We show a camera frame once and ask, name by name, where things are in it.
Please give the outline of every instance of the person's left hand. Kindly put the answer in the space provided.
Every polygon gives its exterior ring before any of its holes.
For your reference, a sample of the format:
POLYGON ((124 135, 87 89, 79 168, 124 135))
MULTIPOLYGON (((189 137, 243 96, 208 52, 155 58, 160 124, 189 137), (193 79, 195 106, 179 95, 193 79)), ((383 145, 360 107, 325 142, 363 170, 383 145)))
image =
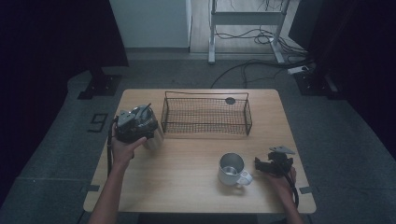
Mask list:
POLYGON ((146 137, 142 137, 133 143, 123 143, 116 138, 116 124, 113 124, 113 134, 111 139, 111 148, 113 151, 113 165, 128 167, 129 161, 134 158, 134 150, 147 141, 146 137))

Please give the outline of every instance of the human arm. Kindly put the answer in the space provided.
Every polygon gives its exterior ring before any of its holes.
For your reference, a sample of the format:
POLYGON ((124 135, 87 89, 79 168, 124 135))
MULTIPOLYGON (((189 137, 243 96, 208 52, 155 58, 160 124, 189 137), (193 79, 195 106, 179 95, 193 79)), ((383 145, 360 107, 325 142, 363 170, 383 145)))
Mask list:
MULTIPOLYGON (((300 213, 297 210, 296 205, 294 204, 293 193, 289 182, 286 180, 286 177, 274 176, 267 173, 264 173, 264 175, 269 180, 271 186, 274 188, 277 197, 282 203, 288 224, 304 223, 303 219, 300 216, 300 213)), ((296 170, 294 169, 294 167, 291 167, 288 175, 290 176, 290 179, 295 183, 296 170)))
POLYGON ((116 223, 125 171, 130 160, 134 157, 134 150, 145 143, 146 140, 146 137, 142 137, 132 144, 125 144, 115 137, 112 138, 113 166, 99 199, 93 208, 90 224, 116 223))

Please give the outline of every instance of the hand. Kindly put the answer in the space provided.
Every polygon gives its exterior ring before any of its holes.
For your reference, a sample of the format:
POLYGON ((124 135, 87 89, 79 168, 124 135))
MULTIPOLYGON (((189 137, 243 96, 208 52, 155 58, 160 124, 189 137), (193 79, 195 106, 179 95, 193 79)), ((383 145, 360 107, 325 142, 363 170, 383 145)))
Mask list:
MULTIPOLYGON (((292 199, 293 193, 290 184, 285 176, 275 176, 267 173, 264 173, 264 175, 269 180, 271 186, 274 188, 277 196, 279 196, 281 200, 289 197, 292 199)), ((290 168, 288 175, 291 181, 295 183, 297 173, 294 167, 290 168)))
POLYGON ((119 141, 116 136, 116 124, 113 124, 113 134, 111 139, 111 149, 113 151, 113 165, 125 168, 128 167, 129 161, 134 158, 134 150, 147 141, 146 137, 142 137, 134 143, 128 144, 119 141))

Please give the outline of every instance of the white wall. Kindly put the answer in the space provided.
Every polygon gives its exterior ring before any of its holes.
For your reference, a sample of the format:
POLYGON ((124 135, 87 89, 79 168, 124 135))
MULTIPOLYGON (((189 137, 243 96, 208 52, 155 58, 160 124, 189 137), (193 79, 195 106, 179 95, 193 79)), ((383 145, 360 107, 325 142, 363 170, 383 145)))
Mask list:
POLYGON ((110 0, 125 48, 188 48, 191 0, 110 0))

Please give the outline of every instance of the wooden table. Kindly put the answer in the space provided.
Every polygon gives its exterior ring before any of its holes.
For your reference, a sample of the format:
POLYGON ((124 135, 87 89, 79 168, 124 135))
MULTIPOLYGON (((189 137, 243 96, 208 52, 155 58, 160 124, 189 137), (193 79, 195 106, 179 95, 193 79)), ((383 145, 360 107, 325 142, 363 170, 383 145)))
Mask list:
MULTIPOLYGON (((151 103, 161 121, 166 90, 126 90, 117 111, 151 103)), ((297 171, 296 187, 308 187, 304 168, 290 131, 282 103, 275 90, 169 90, 186 92, 248 92, 253 126, 249 136, 235 139, 167 137, 159 150, 143 147, 126 171, 120 199, 121 212, 154 213, 283 213, 282 206, 262 173, 254 168, 254 158, 267 161, 269 147, 293 149, 297 171), (241 155, 253 182, 244 187, 227 187, 218 180, 219 159, 227 152, 241 155)), ((87 194, 84 209, 92 211, 106 182, 106 144, 92 185, 98 191, 87 194)), ((299 211, 316 210, 311 193, 300 195, 299 211)))

